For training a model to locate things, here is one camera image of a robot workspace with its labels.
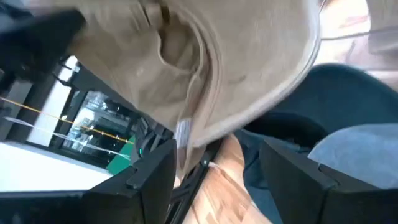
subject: tan jacket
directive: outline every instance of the tan jacket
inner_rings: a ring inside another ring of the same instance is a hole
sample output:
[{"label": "tan jacket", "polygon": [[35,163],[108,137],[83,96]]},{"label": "tan jacket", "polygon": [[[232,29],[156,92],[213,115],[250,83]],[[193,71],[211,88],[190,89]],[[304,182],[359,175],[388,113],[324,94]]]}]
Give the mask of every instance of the tan jacket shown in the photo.
[{"label": "tan jacket", "polygon": [[26,4],[79,8],[87,26],[71,53],[170,130],[190,122],[187,142],[179,143],[180,176],[200,160],[206,144],[286,97],[307,74],[320,44],[317,0]]}]

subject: wooden floor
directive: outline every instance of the wooden floor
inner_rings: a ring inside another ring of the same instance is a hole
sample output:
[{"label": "wooden floor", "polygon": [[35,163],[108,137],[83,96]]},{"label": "wooden floor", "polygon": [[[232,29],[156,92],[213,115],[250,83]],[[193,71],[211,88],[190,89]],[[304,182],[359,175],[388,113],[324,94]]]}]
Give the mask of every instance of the wooden floor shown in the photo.
[{"label": "wooden floor", "polygon": [[243,185],[243,155],[234,136],[228,137],[210,167],[185,217],[184,224],[270,223]]}]

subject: glass window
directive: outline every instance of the glass window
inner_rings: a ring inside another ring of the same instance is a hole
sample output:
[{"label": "glass window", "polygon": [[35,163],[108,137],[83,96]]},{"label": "glass window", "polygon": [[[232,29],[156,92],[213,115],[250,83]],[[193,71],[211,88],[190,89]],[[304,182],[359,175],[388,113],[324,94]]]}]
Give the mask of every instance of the glass window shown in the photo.
[{"label": "glass window", "polygon": [[106,95],[89,91],[74,120],[74,124],[67,134],[69,138],[78,142],[65,140],[62,148],[79,151],[109,163],[115,154],[92,149],[87,145],[119,152],[125,145],[124,141],[119,141],[97,131],[108,133],[116,138],[130,139],[133,135],[129,125],[131,113],[131,110]]},{"label": "glass window", "polygon": [[[75,68],[77,64],[76,57],[69,57],[65,62],[65,66],[67,68],[62,68],[60,73],[58,74],[59,79],[67,79],[72,76],[73,70],[69,68]],[[51,89],[49,96],[47,97],[45,104],[42,108],[42,112],[46,114],[51,114],[56,117],[63,116],[61,115],[62,110],[67,103],[68,95],[71,92],[71,88],[65,86],[63,83],[56,81]],[[39,144],[42,146],[50,146],[50,142],[52,139],[52,132],[55,131],[55,128],[58,124],[58,119],[53,118],[51,116],[47,116],[46,114],[39,114],[34,126],[42,129],[46,129],[48,133],[43,133],[43,131],[39,129],[32,129],[30,132],[27,141]]]}]

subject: beige fabric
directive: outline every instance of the beige fabric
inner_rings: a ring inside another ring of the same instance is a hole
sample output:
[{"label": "beige fabric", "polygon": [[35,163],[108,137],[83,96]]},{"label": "beige fabric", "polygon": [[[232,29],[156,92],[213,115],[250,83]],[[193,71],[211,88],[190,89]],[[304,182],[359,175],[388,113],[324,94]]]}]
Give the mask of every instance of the beige fabric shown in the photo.
[{"label": "beige fabric", "polygon": [[178,154],[181,175],[204,145],[290,93],[319,46],[317,0],[165,0],[171,19],[163,23],[154,5],[134,0],[34,4],[82,11],[88,26],[72,53],[136,108],[173,131],[192,119]]}]

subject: blue jeans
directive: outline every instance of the blue jeans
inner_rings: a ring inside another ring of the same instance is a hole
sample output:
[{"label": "blue jeans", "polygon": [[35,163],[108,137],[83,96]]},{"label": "blue jeans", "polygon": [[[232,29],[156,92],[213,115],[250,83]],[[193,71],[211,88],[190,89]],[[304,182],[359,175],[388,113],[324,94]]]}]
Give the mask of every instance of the blue jeans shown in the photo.
[{"label": "blue jeans", "polygon": [[[298,153],[298,145],[239,130],[234,133],[244,156],[243,179],[254,203],[274,224],[282,223],[261,172],[259,149],[264,139]],[[337,131],[320,141],[308,158],[382,189],[398,188],[398,124],[367,124]]]}]

